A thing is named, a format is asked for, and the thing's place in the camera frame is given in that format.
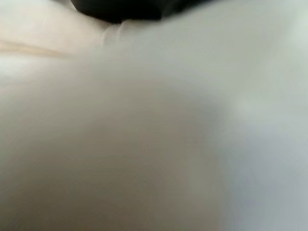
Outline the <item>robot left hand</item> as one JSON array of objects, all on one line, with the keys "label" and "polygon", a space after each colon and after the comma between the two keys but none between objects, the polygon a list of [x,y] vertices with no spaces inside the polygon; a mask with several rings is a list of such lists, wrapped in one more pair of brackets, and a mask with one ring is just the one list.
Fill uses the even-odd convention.
[{"label": "robot left hand", "polygon": [[77,11],[109,23],[160,20],[188,7],[189,0],[71,0]]}]

